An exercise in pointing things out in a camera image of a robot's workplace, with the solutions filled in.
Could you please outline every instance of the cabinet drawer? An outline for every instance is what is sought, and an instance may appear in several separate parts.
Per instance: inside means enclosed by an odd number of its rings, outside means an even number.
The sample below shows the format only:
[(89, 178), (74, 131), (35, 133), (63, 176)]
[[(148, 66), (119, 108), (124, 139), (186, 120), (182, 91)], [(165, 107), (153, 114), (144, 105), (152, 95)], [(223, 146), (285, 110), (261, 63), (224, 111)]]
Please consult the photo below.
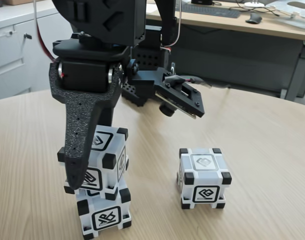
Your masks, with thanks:
[(0, 67), (6, 66), (22, 58), (19, 34), (13, 26), (0, 28)]
[(10, 69), (0, 72), (0, 99), (12, 97), (31, 87), (27, 81), (26, 66), (19, 61), (9, 64)]

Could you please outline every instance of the round table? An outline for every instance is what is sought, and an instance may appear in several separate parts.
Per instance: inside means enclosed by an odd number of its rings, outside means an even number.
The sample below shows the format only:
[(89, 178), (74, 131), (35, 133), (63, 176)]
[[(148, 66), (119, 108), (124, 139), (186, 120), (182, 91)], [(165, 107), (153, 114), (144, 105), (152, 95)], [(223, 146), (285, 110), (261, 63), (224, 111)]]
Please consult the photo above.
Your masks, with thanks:
[[(132, 226), (101, 240), (304, 240), (305, 106), (233, 89), (201, 91), (205, 116), (120, 99), (113, 126), (128, 128)], [(0, 100), (0, 240), (82, 240), (76, 197), (57, 152), (65, 105), (50, 91)], [(232, 175), (224, 209), (182, 210), (179, 148), (220, 148)]]

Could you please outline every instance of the keyboard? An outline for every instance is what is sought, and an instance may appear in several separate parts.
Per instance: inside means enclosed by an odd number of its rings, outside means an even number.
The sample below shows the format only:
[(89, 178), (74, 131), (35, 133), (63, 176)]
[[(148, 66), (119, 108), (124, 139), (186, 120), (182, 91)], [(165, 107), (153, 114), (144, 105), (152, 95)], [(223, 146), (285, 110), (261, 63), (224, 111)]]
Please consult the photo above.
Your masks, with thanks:
[[(176, 11), (179, 11), (179, 4), (176, 4)], [(238, 10), (229, 10), (227, 8), (215, 6), (197, 6), (195, 4), (182, 3), (182, 11), (191, 14), (204, 14), (236, 19), (241, 15)]]

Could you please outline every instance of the computer mouse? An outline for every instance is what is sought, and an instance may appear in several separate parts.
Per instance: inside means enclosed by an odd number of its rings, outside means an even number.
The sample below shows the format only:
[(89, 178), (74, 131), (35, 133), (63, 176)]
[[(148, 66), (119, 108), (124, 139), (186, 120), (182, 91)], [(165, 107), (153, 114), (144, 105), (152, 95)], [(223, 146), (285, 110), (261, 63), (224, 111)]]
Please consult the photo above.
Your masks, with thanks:
[(258, 13), (252, 12), (250, 14), (250, 19), (246, 20), (246, 23), (249, 23), (249, 24), (260, 24), (262, 19), (263, 18)]

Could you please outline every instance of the toy cube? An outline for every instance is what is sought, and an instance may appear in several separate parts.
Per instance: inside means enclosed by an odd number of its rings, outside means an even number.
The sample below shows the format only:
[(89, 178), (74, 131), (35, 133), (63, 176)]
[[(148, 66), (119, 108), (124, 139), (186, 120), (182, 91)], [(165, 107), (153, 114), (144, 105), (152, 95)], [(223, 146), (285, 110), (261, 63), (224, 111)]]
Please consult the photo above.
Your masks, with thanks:
[(181, 192), (181, 208), (193, 209), (196, 204), (210, 204), (223, 209), (225, 189), (232, 176), (219, 148), (181, 148), (177, 183)]
[[(129, 159), (126, 155), (126, 140), (128, 130), (97, 125), (85, 179), (80, 189), (100, 192), (103, 199), (114, 201), (118, 193), (118, 182), (128, 168)], [(65, 163), (64, 148), (57, 156), (58, 161)], [(65, 182), (66, 193), (71, 193)]]
[(92, 194), (90, 190), (79, 189), (79, 194), (76, 195), (77, 208), (85, 240), (98, 237), (98, 231), (103, 229), (113, 226), (124, 229), (132, 225), (129, 212), (131, 194), (123, 176), (118, 187), (119, 191), (114, 201), (93, 195), (98, 192)]

